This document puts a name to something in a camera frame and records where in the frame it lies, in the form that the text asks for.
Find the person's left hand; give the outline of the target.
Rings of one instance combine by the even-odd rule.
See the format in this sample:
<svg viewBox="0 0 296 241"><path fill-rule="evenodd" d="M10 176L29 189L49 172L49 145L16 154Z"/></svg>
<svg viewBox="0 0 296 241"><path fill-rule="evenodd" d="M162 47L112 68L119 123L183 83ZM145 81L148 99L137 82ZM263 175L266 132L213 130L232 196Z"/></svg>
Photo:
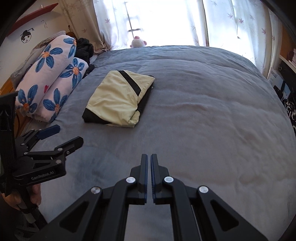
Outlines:
<svg viewBox="0 0 296 241"><path fill-rule="evenodd" d="M33 204L40 205L42 201L41 197L41 184L33 185L32 187L29 188L29 193L30 193L30 200ZM4 201L11 206L12 208L16 210L19 209L19 205L22 202L21 196L18 192L12 192L10 195L5 196L5 194L1 194Z"/></svg>

